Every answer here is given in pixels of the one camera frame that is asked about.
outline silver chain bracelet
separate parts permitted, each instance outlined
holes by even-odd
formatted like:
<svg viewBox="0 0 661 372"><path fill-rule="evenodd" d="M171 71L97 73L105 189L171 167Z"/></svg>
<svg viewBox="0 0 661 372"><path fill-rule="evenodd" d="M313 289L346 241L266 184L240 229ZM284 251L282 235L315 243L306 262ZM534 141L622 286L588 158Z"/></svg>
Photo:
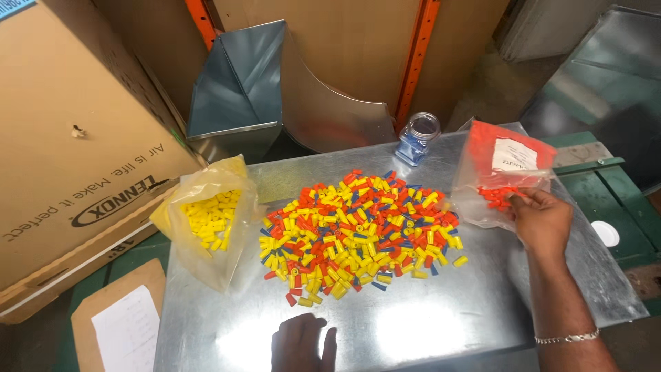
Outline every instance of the silver chain bracelet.
<svg viewBox="0 0 661 372"><path fill-rule="evenodd" d="M555 344L556 342L577 342L585 340L594 340L599 336L599 328L596 331L588 334L582 334L579 336L567 336L567 337L552 337L552 338L539 338L535 336L535 342L540 345L545 344Z"/></svg>

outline cardboard box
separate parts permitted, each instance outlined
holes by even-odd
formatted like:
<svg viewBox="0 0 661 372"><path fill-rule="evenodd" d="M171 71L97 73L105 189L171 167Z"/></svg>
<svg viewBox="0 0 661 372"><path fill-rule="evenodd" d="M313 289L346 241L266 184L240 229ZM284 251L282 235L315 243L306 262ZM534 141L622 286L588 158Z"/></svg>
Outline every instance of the cardboard box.
<svg viewBox="0 0 661 372"><path fill-rule="evenodd" d="M37 1L1 19L0 45L5 293L100 234L107 237L166 189L159 185L202 166L89 0ZM139 227L126 226L126 234Z"/></svg>
<svg viewBox="0 0 661 372"><path fill-rule="evenodd" d="M158 231L149 221L149 215L177 189L178 184L175 184L159 195L145 195L145 198L149 198L146 205L63 257L1 291L0 323L17 324L26 320L61 293Z"/></svg>
<svg viewBox="0 0 661 372"><path fill-rule="evenodd" d="M161 262L157 258L87 297L71 315L73 339L81 372L104 371L92 317L121 300L141 285L149 289L154 307L161 316L165 292L165 274Z"/></svg>

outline clear plastic jar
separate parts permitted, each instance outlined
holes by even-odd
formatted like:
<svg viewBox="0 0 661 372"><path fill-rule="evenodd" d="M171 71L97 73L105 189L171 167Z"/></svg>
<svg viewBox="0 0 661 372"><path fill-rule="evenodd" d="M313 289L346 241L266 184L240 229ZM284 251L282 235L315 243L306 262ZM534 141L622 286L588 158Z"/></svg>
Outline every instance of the clear plastic jar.
<svg viewBox="0 0 661 372"><path fill-rule="evenodd" d="M417 113L399 134L395 155L412 167L416 167L429 151L429 141L441 132L441 124L430 113Z"/></svg>

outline yellow plastic bag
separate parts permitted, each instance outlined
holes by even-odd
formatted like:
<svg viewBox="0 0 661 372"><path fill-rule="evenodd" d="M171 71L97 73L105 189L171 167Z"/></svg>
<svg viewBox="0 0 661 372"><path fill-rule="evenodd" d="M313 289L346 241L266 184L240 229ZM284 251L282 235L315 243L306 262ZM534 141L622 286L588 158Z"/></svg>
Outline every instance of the yellow plastic bag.
<svg viewBox="0 0 661 372"><path fill-rule="evenodd" d="M220 293L225 292L234 274L252 221L261 218L257 216L260 212L257 187L247 174L242 155L215 162L182 181L179 190L149 217L172 240L181 264L197 280ZM181 206L232 190L240 190L241 196L231 221L227 250L209 252L200 244L202 239L191 231L188 216L182 212Z"/></svg>

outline hand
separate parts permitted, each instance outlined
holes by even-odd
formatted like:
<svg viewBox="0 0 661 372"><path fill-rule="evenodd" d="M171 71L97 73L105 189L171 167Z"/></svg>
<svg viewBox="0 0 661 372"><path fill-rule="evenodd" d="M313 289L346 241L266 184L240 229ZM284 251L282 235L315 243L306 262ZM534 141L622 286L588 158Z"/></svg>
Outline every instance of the hand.
<svg viewBox="0 0 661 372"><path fill-rule="evenodd" d="M287 319L273 334L271 343L271 372L333 372L337 328L326 333L324 354L319 360L319 334L326 320L307 313Z"/></svg>
<svg viewBox="0 0 661 372"><path fill-rule="evenodd" d="M526 250L541 259L561 259L572 226L573 208L540 189L520 189L509 196L516 215L516 234Z"/></svg>

